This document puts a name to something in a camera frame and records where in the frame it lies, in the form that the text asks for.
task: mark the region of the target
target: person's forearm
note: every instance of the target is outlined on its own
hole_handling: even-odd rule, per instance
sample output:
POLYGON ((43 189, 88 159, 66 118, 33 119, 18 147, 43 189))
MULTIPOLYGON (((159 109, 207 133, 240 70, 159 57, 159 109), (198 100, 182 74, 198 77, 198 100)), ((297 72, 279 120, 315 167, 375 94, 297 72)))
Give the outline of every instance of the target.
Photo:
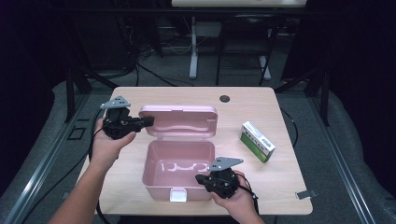
POLYGON ((89 166, 49 223, 92 223, 106 171, 89 166))

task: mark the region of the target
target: cable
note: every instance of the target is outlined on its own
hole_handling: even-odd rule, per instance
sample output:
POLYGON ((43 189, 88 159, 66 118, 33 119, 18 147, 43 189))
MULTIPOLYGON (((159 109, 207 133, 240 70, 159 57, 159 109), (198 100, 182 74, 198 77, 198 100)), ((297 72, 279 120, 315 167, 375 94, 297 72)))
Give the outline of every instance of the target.
POLYGON ((178 52, 177 50, 175 50, 175 47, 172 46, 171 44, 169 44, 169 43, 162 43, 162 44, 169 46, 170 49, 171 49, 175 54, 178 54, 178 55, 186 54, 186 53, 188 53, 188 52, 190 51, 190 49, 192 48, 192 45, 189 45, 188 48, 187 48, 186 50, 184 50, 183 52, 178 52))
POLYGON ((136 87, 139 86, 139 68, 136 67, 136 83, 134 84, 136 87))
POLYGON ((154 73, 153 71, 149 70, 148 68, 146 68, 145 66, 143 66, 143 65, 140 64, 140 63, 136 63, 136 65, 139 66, 139 67, 141 67, 142 69, 146 70, 147 72, 149 72, 150 74, 154 75, 156 78, 158 78, 159 80, 165 82, 166 84, 168 84, 168 85, 170 85, 170 86, 177 87, 177 85, 175 85, 175 84, 173 84, 173 83, 167 81, 166 79, 172 80, 172 81, 177 81, 177 82, 182 82, 182 83, 187 83, 187 84, 189 84, 189 85, 191 85, 191 86, 194 86, 194 85, 193 85, 192 83, 190 83, 190 82, 185 82, 185 81, 181 81, 181 80, 176 80, 176 79, 172 79, 172 78, 169 78, 169 77, 161 77, 161 76, 157 75, 156 73, 154 73))
MULTIPOLYGON (((97 120, 97 117, 98 117, 98 115, 99 115, 99 113, 100 113, 101 111, 102 111, 102 109, 99 109, 99 110, 96 112, 95 120, 97 120)), ((92 151, 92 149, 93 149, 93 140, 94 140, 95 136, 96 136, 100 131, 102 131, 105 127, 102 127, 102 128, 99 129, 98 131, 94 132, 94 122, 92 123, 92 128, 91 128, 91 142, 90 142, 90 148, 89 148, 89 153, 88 153, 88 158, 89 158, 89 161, 90 161, 90 162, 91 162, 92 153, 93 153, 93 151, 92 151)), ((106 224, 110 224, 110 222, 106 219, 105 215, 103 215, 103 213, 102 213, 102 210, 101 210, 101 208, 100 208, 99 200, 98 200, 98 203, 97 203, 97 205, 96 205, 96 212, 97 212, 99 218, 102 219, 103 222, 105 222, 106 224)))
POLYGON ((245 191, 247 191, 251 195, 251 197, 253 199, 253 202, 254 202, 254 209, 256 210, 257 215, 260 215, 259 203, 257 202, 257 200, 259 200, 259 197, 257 197, 257 195, 252 191, 250 183, 248 182, 248 180, 243 175, 240 175, 240 174, 236 174, 236 175, 242 176, 242 178, 244 178, 245 181, 247 182, 248 188, 245 188, 244 186, 241 186, 241 185, 239 185, 238 187, 241 188, 241 189, 244 189, 245 191))
POLYGON ((296 132, 296 138, 294 139, 294 142, 293 142, 293 147, 295 147, 296 144, 297 144, 297 141, 298 141, 298 129, 297 129, 297 125, 296 125, 296 123, 294 122, 294 119, 291 117, 291 115, 289 115, 288 112, 286 112, 284 109, 282 109, 282 107, 280 107, 280 110, 281 110, 286 116, 288 116, 289 119, 291 120, 291 123, 293 123, 294 130, 295 130, 295 132, 296 132))
POLYGON ((47 197, 47 195, 53 190, 55 189, 65 178, 67 178, 68 175, 70 175, 70 173, 72 173, 72 171, 74 169, 76 169, 76 167, 78 167, 78 165, 84 160, 84 158, 87 156, 88 151, 86 151, 84 153, 84 155, 78 160, 78 162, 64 175, 61 177, 61 179, 59 179, 52 187, 50 187, 44 194, 43 196, 41 196, 41 198, 35 203, 35 205, 29 210, 29 212, 25 215, 25 217, 23 218, 23 221, 21 223, 24 223, 27 218, 33 213, 33 211, 35 210, 35 208, 47 197))
MULTIPOLYGON (((99 113, 102 111, 102 109, 99 109, 95 116, 94 119, 92 121, 92 130, 94 130, 94 126, 95 126, 95 122, 97 120, 97 117, 99 116, 99 113)), ((34 212, 34 210, 37 208, 37 206, 50 194, 51 191, 53 191, 62 181, 64 181, 73 171, 74 169, 76 169, 76 167, 78 167, 78 165, 84 160, 84 158, 86 158, 87 154, 90 153, 91 150, 91 145, 90 148, 82 155, 82 157, 78 160, 78 162, 72 166, 72 168, 64 175, 62 176, 54 185, 52 185, 52 187, 50 187, 44 194, 43 196, 41 196, 41 198, 35 203, 35 205, 33 205, 33 207, 29 210, 29 212, 26 213, 25 217, 23 218, 21 223, 24 223, 27 218, 32 215, 32 213, 34 212)))

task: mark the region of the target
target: wrist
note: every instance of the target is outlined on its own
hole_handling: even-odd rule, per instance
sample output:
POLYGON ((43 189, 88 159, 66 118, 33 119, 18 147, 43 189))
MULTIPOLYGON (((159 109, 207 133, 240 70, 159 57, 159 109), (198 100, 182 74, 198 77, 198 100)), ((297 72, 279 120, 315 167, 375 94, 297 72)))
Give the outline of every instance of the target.
POLYGON ((107 171, 106 167, 103 167, 101 165, 97 165, 95 163, 91 163, 88 168, 86 173, 89 173, 90 175, 95 175, 95 176, 106 176, 107 171))
POLYGON ((237 220, 240 224, 263 224, 264 221, 256 213, 252 215, 245 215, 241 220, 237 220))

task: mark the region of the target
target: pink box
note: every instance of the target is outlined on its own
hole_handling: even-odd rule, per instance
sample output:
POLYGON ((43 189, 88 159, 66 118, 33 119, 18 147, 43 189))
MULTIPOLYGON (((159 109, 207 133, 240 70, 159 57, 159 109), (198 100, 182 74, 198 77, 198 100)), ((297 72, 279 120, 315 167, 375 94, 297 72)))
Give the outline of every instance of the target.
POLYGON ((139 116, 155 118, 154 125, 146 128, 157 140, 148 145, 143 173, 143 184, 151 197, 171 202, 211 199, 195 176, 208 175, 207 168, 215 159, 215 146, 207 138, 216 134, 216 108, 145 105, 139 116))

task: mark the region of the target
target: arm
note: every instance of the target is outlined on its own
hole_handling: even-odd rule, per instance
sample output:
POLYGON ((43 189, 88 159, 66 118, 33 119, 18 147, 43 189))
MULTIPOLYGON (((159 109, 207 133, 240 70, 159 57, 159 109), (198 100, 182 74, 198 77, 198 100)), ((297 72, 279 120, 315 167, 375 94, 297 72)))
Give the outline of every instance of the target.
MULTIPOLYGON (((238 176, 241 186, 248 188, 248 184, 242 176, 238 176)), ((212 192, 213 200, 216 204, 227 209, 228 213, 241 224, 264 224, 262 218, 254 209, 253 199, 251 195, 243 189, 239 189, 233 197, 222 199, 219 195, 212 192)))
MULTIPOLYGON (((96 123, 96 130, 102 128, 103 119, 96 123)), ((131 143, 136 133, 113 140, 104 131, 94 138, 91 163, 70 195, 53 215, 49 223, 92 223, 107 171, 123 147, 131 143)))

